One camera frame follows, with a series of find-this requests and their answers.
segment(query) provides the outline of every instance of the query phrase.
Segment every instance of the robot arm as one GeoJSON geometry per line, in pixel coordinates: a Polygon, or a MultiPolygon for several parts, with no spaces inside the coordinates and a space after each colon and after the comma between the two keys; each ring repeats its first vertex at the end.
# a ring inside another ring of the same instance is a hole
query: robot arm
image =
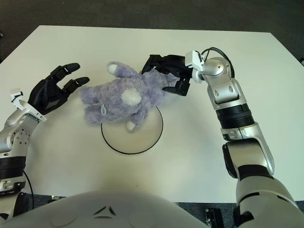
{"type": "Polygon", "coordinates": [[[17,110],[7,119],[0,132],[0,221],[10,219],[27,210],[25,186],[26,156],[32,132],[45,114],[59,108],[78,87],[89,81],[82,77],[70,80],[63,89],[57,82],[80,68],[78,63],[58,66],[32,90],[28,102],[22,101],[23,93],[13,90],[11,101],[17,110]]]}
{"type": "Polygon", "coordinates": [[[186,96],[189,81],[206,81],[208,95],[221,124],[222,150],[228,173],[237,178],[236,227],[302,227],[304,215],[285,186],[273,177],[274,160],[257,122],[254,121],[242,89],[234,78],[228,57],[211,47],[201,56],[191,51],[183,56],[151,55],[142,73],[155,67],[180,80],[163,90],[186,96]],[[222,57],[208,59],[210,51],[222,57]]]}

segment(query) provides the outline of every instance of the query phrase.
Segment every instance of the plush toy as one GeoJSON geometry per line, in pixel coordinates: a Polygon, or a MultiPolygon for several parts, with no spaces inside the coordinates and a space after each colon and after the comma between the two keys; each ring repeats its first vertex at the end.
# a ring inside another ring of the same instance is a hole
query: plush toy
{"type": "Polygon", "coordinates": [[[173,74],[162,74],[155,69],[144,74],[119,63],[110,62],[108,72],[118,79],[104,85],[84,87],[81,99],[89,106],[85,109],[85,120],[100,124],[130,116],[126,127],[135,131],[145,120],[150,108],[159,105],[166,96],[162,90],[175,86],[173,74]]]}

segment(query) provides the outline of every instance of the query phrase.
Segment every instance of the gray carpet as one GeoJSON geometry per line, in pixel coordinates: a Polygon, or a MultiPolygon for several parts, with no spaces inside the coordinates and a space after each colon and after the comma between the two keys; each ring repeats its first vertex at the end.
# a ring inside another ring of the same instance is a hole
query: gray carpet
{"type": "MultiPolygon", "coordinates": [[[[38,25],[68,25],[271,32],[299,59],[304,56],[303,15],[303,0],[0,0],[5,34],[0,57],[6,58],[38,25]]],[[[35,196],[36,206],[49,200],[35,196]]],[[[232,225],[234,204],[179,206],[202,221],[205,208],[221,208],[225,227],[232,225]]],[[[303,202],[299,206],[304,210],[303,202]]]]}

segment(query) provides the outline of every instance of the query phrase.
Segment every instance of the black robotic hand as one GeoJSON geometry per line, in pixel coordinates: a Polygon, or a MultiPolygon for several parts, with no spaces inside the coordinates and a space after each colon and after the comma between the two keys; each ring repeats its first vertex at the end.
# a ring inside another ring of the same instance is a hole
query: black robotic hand
{"type": "Polygon", "coordinates": [[[150,55],[142,69],[142,74],[153,68],[163,74],[172,73],[180,78],[175,87],[164,87],[164,91],[181,96],[187,95],[190,86],[189,81],[192,78],[192,68],[185,66],[184,56],[168,55],[161,57],[160,55],[150,55]]]}
{"type": "Polygon", "coordinates": [[[81,77],[69,80],[62,89],[57,86],[57,82],[79,68],[78,63],[58,66],[46,79],[41,80],[34,87],[30,93],[28,103],[43,115],[59,108],[67,101],[71,93],[90,81],[88,77],[81,77]]]}

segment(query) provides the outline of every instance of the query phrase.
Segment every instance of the black circle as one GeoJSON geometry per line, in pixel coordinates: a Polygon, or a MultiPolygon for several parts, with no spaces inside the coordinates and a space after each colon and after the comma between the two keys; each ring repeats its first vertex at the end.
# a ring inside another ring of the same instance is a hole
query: black circle
{"type": "Polygon", "coordinates": [[[103,133],[103,124],[101,123],[101,134],[102,134],[102,136],[103,136],[104,141],[106,142],[106,144],[108,144],[108,146],[111,147],[113,150],[115,150],[115,151],[117,151],[117,152],[119,152],[119,153],[122,153],[122,154],[126,154],[126,155],[140,154],[140,153],[143,153],[143,152],[145,152],[145,151],[151,149],[151,148],[159,141],[159,139],[161,138],[161,135],[162,135],[162,131],[163,131],[163,119],[162,119],[162,114],[161,114],[160,110],[158,109],[158,107],[156,107],[156,108],[157,108],[158,112],[159,112],[160,115],[161,115],[161,124],[162,124],[162,125],[161,125],[161,134],[160,134],[160,136],[158,137],[158,139],[156,140],[156,142],[155,142],[152,146],[150,146],[148,149],[146,149],[146,150],[144,150],[144,151],[140,151],[140,152],[138,152],[138,153],[124,153],[124,152],[122,152],[122,151],[119,151],[119,150],[113,148],[113,147],[108,143],[108,141],[105,139],[105,137],[104,137],[104,133],[103,133]]]}

